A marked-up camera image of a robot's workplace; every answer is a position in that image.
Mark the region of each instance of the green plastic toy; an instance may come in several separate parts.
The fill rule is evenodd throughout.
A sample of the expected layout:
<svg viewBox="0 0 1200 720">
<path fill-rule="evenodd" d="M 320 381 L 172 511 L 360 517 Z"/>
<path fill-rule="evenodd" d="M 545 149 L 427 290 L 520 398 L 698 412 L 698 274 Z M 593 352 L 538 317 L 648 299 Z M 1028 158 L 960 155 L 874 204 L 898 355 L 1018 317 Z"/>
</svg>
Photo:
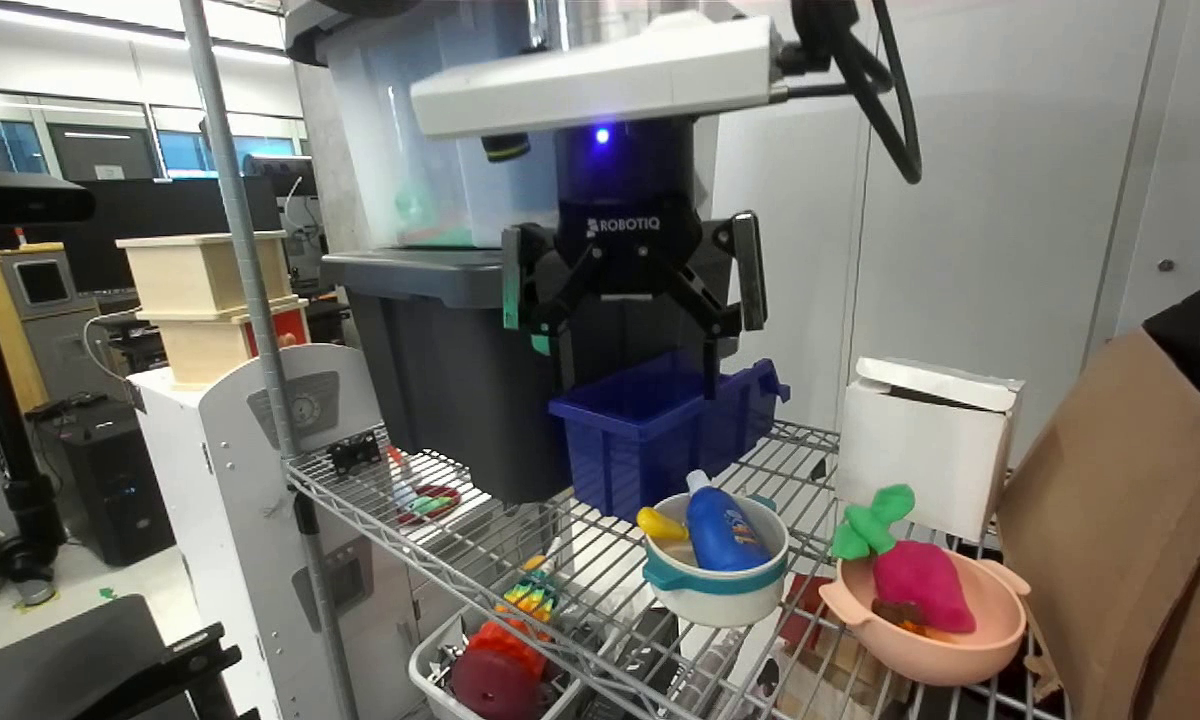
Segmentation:
<svg viewBox="0 0 1200 720">
<path fill-rule="evenodd" d="M 910 517 L 914 490 L 908 482 L 889 482 L 870 495 L 866 507 L 848 503 L 832 535 L 832 561 L 853 565 L 892 550 L 892 523 Z"/>
</svg>

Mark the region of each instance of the blue bin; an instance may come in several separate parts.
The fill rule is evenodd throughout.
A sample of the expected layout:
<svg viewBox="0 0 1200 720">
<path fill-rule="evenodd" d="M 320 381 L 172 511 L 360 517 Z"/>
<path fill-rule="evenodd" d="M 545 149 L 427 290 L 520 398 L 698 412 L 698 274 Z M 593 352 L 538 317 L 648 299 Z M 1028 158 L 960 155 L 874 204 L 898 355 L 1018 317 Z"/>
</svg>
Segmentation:
<svg viewBox="0 0 1200 720">
<path fill-rule="evenodd" d="M 721 376 L 702 397 L 702 376 L 678 355 L 659 355 L 626 371 L 556 397 L 564 419 L 570 490 L 605 517 L 630 520 L 642 503 L 685 490 L 690 469 L 721 472 L 766 428 L 789 387 L 758 358 Z"/>
</svg>

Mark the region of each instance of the chrome shelving unit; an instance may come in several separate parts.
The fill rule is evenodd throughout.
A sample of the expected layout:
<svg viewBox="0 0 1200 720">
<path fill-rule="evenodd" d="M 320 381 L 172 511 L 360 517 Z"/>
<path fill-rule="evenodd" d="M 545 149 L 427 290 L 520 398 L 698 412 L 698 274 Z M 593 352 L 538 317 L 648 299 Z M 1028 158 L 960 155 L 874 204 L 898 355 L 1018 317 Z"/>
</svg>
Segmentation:
<svg viewBox="0 0 1200 720">
<path fill-rule="evenodd" d="M 528 556 L 547 556 L 547 572 L 561 584 L 561 608 L 550 626 L 520 631 L 525 644 L 545 653 L 567 675 L 579 675 L 593 690 L 619 702 L 630 715 L 702 715 L 673 702 L 668 686 L 651 675 L 675 662 L 678 675 L 698 675 L 714 702 L 708 715 L 1018 715 L 1055 720 L 1055 702 L 1031 702 L 1031 678 L 1012 662 L 984 686 L 910 686 L 898 675 L 880 670 L 870 661 L 842 661 L 854 644 L 848 631 L 810 604 L 814 579 L 832 576 L 826 535 L 838 520 L 834 490 L 826 482 L 834 463 L 834 436 L 777 425 L 741 463 L 721 472 L 721 482 L 735 495 L 770 503 L 790 530 L 790 591 L 780 611 L 744 626 L 744 647 L 732 668 L 702 668 L 698 653 L 726 636 L 726 626 L 678 624 L 675 644 L 654 644 L 659 631 L 635 631 L 635 615 L 654 604 L 642 586 L 638 530 L 625 520 L 601 517 L 567 490 L 538 503 L 538 535 L 525 539 L 520 523 L 466 523 L 461 511 L 436 523 L 398 517 L 389 490 L 384 469 L 337 476 L 320 454 L 292 458 L 292 482 L 322 511 L 341 517 L 356 530 L 372 535 L 384 550 L 407 561 L 414 572 L 449 586 L 472 611 L 497 621 L 500 591 L 517 579 Z M 442 454 L 411 458 L 420 482 L 442 482 L 465 499 L 485 495 L 472 476 Z M 619 657 L 638 647 L 651 657 L 630 675 Z"/>
</svg>

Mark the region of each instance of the shelf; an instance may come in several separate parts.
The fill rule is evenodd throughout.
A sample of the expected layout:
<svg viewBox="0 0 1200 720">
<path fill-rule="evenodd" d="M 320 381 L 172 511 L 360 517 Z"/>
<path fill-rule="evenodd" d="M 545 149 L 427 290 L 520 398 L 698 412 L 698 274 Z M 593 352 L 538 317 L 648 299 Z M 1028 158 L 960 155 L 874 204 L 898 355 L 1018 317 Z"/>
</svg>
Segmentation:
<svg viewBox="0 0 1200 720">
<path fill-rule="evenodd" d="M 898 675 L 874 670 L 874 662 L 842 661 L 853 641 L 825 608 L 797 608 L 790 596 L 814 596 L 810 576 L 826 576 L 826 535 L 838 520 L 834 490 L 826 482 L 834 463 L 834 436 L 777 425 L 741 463 L 721 472 L 721 482 L 735 495 L 752 495 L 777 507 L 790 530 L 790 591 L 780 611 L 744 626 L 741 661 L 725 670 L 698 662 L 698 647 L 732 636 L 726 626 L 678 624 L 675 647 L 663 647 L 635 631 L 635 615 L 654 604 L 642 586 L 638 530 L 625 520 L 601 517 L 575 503 L 570 490 L 510 507 L 510 517 L 488 517 L 497 507 L 472 476 L 432 450 L 411 458 L 420 482 L 442 482 L 465 495 L 465 511 L 436 523 L 398 517 L 389 495 L 384 469 L 337 476 L 320 454 L 292 463 L 292 482 L 306 490 L 322 511 L 341 517 L 356 530 L 372 535 L 384 550 L 407 561 L 414 572 L 449 586 L 472 611 L 492 615 L 500 591 L 517 579 L 528 556 L 547 556 L 547 572 L 561 584 L 556 624 L 525 631 L 567 675 L 579 675 L 605 700 L 635 715 L 708 715 L 675 707 L 668 686 L 651 686 L 659 668 L 675 662 L 678 675 L 698 675 L 721 720 L 732 715 L 1039 715 L 1055 720 L 1052 707 L 1031 702 L 1031 675 L 1012 662 L 996 682 L 984 686 L 910 686 Z M 638 647 L 651 662 L 630 675 L 619 661 Z"/>
</svg>

